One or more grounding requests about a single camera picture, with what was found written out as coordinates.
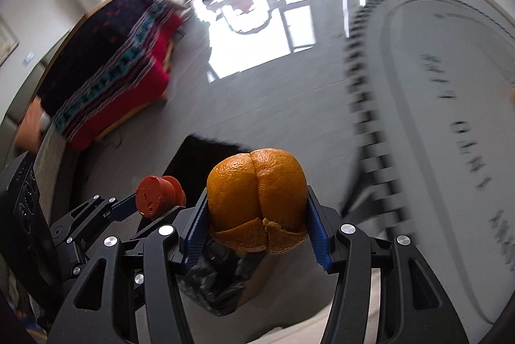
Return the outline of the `red bottle cap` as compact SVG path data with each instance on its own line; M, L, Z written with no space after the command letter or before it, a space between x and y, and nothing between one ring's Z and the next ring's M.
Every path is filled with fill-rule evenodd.
M179 181L171 176L148 176L135 192L135 204L142 217L156 219L176 206L186 206L186 195Z

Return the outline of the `orange fruit peel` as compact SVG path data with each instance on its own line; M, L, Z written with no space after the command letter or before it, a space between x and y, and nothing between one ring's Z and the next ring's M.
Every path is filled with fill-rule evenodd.
M287 151L261 148L224 159L206 192L211 237L232 250L282 254L307 238L307 182Z

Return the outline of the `black trash bin bag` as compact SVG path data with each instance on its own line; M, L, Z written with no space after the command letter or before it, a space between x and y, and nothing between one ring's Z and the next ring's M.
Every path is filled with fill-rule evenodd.
M247 152L243 145L189 135L165 169L183 187L187 205L196 205L211 170L227 157ZM201 257L178 279L181 291L216 316L226 316L255 299L272 277L279 256L236 252L208 238Z

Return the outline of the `orange cushion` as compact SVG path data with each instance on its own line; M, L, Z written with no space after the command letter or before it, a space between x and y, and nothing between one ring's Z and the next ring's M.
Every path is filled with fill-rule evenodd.
M43 115L44 109L41 107L41 100L36 96L28 107L14 139L15 147L19 151L38 153L42 140L41 118Z

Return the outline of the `green sofa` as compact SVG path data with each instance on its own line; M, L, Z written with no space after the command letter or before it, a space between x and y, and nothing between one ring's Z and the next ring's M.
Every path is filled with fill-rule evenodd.
M30 106L33 99L38 96L38 85L46 68L51 63L53 56L59 50L59 47L65 41L68 33L66 33L58 42L47 52L44 57L38 61L33 67L29 76L25 79L21 88L17 91L11 105L8 107L5 117L1 122L1 169L13 161L16 157L24 152L19 151L14 144L14 139L19 125L23 121L23 117ZM41 118L41 135L43 139L44 131L49 125L49 118L44 113Z

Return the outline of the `patterned red blanket sofa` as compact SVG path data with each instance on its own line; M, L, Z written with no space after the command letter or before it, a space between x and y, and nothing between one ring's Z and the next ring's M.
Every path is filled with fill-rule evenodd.
M168 47L182 25L169 0L108 0L75 25L39 83L56 131L82 150L169 82Z

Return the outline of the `framed wall picture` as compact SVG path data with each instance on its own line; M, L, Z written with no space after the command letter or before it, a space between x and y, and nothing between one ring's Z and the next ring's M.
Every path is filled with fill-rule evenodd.
M7 58L17 49L19 41L11 28L0 16L0 65L4 64Z

